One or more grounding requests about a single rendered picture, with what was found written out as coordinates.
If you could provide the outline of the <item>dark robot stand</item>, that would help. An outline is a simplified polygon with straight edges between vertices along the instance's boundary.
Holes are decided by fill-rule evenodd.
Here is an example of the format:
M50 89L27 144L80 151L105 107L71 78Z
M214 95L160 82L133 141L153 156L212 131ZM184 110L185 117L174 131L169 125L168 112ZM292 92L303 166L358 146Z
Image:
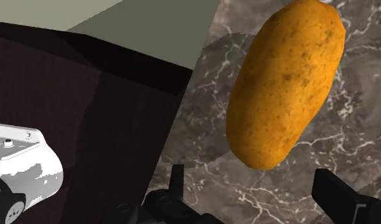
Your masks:
M0 123L40 130L64 184L15 224L100 224L140 203L192 70L85 34L0 22Z

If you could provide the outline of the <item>orange-brown potato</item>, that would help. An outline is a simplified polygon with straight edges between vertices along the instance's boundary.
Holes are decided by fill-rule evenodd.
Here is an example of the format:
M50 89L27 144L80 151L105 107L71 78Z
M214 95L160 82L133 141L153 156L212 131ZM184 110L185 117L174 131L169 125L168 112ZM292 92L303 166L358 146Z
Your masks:
M320 0L293 0L255 35L226 112L232 153L252 169L281 163L324 104L343 55L345 27Z

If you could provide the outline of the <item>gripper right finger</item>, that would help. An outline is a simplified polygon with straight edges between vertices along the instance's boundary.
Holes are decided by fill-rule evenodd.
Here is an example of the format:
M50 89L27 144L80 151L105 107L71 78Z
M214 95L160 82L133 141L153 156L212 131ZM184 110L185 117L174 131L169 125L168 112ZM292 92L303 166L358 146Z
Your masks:
M353 190L328 169L316 169L312 198L334 224L381 224L381 200Z

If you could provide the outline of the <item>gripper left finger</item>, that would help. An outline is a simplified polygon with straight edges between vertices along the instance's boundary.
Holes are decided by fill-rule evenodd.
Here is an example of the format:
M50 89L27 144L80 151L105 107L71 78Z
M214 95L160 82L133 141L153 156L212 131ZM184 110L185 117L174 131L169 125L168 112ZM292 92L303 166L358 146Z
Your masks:
M198 214L183 202L184 165L174 164L168 189L149 192L142 205L107 206L100 224L224 224L215 216Z

